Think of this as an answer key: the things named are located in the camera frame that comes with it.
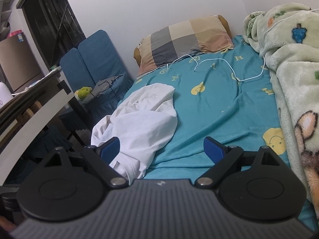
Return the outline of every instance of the yellow smiley face print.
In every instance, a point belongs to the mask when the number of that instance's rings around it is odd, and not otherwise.
[[[264,135],[267,146],[269,146],[277,155],[281,155],[286,151],[286,143],[281,128],[270,128]]]

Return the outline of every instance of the blue chair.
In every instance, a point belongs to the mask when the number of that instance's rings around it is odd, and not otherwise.
[[[94,88],[100,80],[118,76],[111,88],[82,107],[91,114],[95,124],[106,115],[111,115],[120,100],[133,85],[109,36],[103,30],[82,41],[60,60],[60,66],[73,92],[84,86]],[[59,116],[68,131],[87,129],[83,121],[69,108]]]

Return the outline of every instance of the light green blanket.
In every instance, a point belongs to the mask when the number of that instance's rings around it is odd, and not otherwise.
[[[244,20],[243,38],[270,68],[291,169],[310,187],[318,217],[319,14],[310,10],[288,3],[251,13]]]

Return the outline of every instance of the pink lid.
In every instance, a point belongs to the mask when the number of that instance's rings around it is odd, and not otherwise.
[[[17,31],[14,31],[14,32],[11,32],[11,33],[7,36],[7,38],[8,38],[8,37],[12,37],[12,36],[17,35],[17,34],[20,34],[20,33],[22,33],[22,30],[21,30],[21,29],[20,29],[20,30],[17,30]]]

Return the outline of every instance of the white container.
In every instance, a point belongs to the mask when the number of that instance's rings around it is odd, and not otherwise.
[[[13,96],[8,87],[0,82],[0,109],[12,98]]]

